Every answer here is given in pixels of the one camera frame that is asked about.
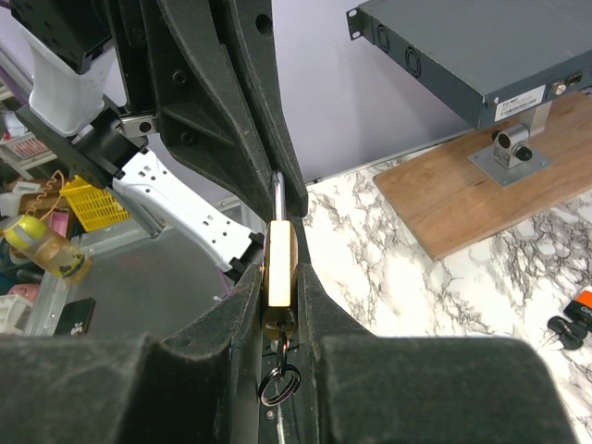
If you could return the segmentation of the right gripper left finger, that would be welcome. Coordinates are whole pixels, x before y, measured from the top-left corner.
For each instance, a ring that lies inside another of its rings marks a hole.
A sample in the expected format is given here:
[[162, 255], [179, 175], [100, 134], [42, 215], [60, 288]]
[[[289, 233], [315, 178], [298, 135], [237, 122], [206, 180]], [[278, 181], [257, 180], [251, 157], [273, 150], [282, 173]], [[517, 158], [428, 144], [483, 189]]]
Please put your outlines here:
[[261, 270], [168, 339], [6, 337], [5, 443], [254, 443]]

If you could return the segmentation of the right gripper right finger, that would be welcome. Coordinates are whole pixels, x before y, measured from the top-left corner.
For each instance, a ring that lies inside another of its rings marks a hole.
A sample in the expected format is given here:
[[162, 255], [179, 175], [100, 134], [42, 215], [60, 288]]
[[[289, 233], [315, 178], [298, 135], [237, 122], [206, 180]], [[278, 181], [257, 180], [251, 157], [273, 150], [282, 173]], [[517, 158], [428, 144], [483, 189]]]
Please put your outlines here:
[[298, 273], [308, 443], [573, 443], [547, 367], [500, 337], [380, 338]]

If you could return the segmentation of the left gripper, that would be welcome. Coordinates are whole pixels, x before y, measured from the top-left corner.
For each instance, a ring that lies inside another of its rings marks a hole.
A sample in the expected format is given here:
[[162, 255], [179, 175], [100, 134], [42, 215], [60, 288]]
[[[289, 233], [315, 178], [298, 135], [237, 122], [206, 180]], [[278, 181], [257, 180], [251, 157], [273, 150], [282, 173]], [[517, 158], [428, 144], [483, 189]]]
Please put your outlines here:
[[126, 95], [124, 131], [155, 134], [159, 124], [178, 162], [263, 220], [272, 213], [272, 167], [284, 176], [289, 213], [303, 217], [307, 190], [282, 109], [271, 3], [223, 7], [241, 87], [209, 2], [105, 3]]

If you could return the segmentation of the brass padlock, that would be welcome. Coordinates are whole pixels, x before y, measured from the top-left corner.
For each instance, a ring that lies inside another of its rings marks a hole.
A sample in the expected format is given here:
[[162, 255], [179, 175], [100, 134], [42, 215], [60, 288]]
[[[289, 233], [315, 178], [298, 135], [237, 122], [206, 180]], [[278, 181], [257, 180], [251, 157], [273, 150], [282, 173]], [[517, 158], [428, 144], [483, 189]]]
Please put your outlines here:
[[286, 184], [281, 172], [275, 172], [273, 217], [265, 234], [261, 327], [270, 340], [290, 339], [298, 329], [297, 267], [298, 241], [288, 217]]

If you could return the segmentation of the orange padlock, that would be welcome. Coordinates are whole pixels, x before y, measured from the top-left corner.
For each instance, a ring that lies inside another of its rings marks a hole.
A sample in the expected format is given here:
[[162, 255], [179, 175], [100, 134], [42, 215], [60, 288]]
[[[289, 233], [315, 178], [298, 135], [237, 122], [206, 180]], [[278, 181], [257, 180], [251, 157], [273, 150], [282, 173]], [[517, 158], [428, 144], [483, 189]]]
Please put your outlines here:
[[592, 320], [591, 287], [583, 288], [563, 311], [574, 322], [580, 322], [590, 327]]

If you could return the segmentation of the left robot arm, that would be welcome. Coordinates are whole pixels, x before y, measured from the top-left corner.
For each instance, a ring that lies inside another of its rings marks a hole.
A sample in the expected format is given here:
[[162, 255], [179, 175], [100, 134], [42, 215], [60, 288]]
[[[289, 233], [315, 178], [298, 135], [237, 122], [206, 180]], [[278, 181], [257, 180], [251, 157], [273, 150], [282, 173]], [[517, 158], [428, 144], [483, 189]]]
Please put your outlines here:
[[263, 220], [281, 174], [288, 212], [308, 194], [283, 116], [268, 1], [14, 1], [33, 55], [18, 116], [71, 171], [161, 216], [233, 279], [264, 238], [217, 212], [148, 147]]

